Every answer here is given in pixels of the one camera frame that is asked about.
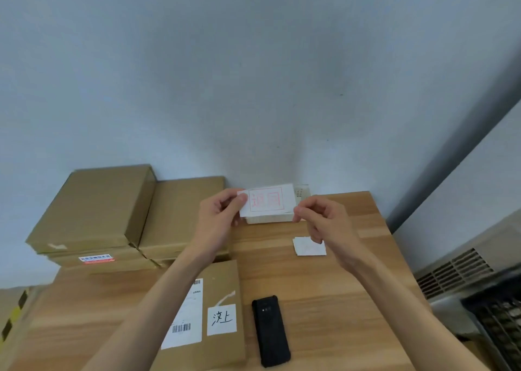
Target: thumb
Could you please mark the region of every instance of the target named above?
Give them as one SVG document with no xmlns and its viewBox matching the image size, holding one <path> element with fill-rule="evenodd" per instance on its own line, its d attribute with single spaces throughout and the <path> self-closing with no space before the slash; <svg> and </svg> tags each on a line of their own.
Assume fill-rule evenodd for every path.
<svg viewBox="0 0 521 371">
<path fill-rule="evenodd" d="M 318 213 L 309 208 L 303 208 L 302 206 L 297 206 L 294 209 L 294 212 L 300 218 L 309 221 L 310 223 L 313 223 L 315 227 L 319 226 L 320 223 L 322 223 L 322 220 L 324 219 L 322 215 L 319 215 Z"/>
<path fill-rule="evenodd" d="M 222 215 L 229 217 L 230 220 L 237 214 L 239 210 L 246 204 L 248 200 L 248 196 L 246 194 L 239 194 L 237 197 L 233 198 L 226 209 L 222 211 Z"/>
</svg>

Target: yellow and black tape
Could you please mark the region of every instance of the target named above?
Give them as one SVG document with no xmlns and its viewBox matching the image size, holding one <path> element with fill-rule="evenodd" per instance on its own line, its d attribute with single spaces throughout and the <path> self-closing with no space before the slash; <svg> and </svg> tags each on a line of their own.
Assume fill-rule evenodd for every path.
<svg viewBox="0 0 521 371">
<path fill-rule="evenodd" d="M 29 297 L 29 289 L 25 289 L 18 299 L 17 306 L 11 311 L 11 314 L 9 316 L 9 319 L 5 323 L 5 326 L 2 330 L 2 338 L 0 339 L 0 348 L 2 347 L 3 343 L 9 336 L 9 333 L 12 330 L 12 326 L 15 324 L 15 322 L 20 317 L 20 314 L 22 313 L 22 308 L 27 302 L 27 297 Z"/>
</svg>

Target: black phone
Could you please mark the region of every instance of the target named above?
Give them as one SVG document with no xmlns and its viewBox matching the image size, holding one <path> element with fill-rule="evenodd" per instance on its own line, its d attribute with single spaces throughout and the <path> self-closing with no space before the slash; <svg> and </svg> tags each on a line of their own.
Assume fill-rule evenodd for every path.
<svg viewBox="0 0 521 371">
<path fill-rule="evenodd" d="M 260 363 L 267 368 L 290 361 L 291 353 L 277 296 L 272 295 L 254 300 L 252 308 L 259 343 Z"/>
</svg>

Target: red and white sticker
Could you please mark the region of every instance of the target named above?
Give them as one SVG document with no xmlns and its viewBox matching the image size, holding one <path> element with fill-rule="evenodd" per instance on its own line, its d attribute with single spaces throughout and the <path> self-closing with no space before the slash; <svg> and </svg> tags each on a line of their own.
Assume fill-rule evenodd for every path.
<svg viewBox="0 0 521 371">
<path fill-rule="evenodd" d="M 114 261 L 114 257 L 112 257 L 110 254 L 98 254 L 95 256 L 84 256 L 84 257 L 78 257 L 80 261 L 82 261 L 85 264 L 97 264 L 99 262 L 111 262 Z"/>
</svg>

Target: left hand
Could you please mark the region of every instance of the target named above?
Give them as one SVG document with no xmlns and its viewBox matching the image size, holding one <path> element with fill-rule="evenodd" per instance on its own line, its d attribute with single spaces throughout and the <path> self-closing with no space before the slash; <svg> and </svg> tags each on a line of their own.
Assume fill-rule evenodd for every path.
<svg viewBox="0 0 521 371">
<path fill-rule="evenodd" d="M 239 223 L 239 210 L 248 200 L 246 194 L 237 196 L 240 190 L 242 188 L 227 188 L 199 204 L 199 218 L 190 247 L 198 254 L 202 253 L 208 263 L 224 245 L 230 227 Z"/>
</svg>

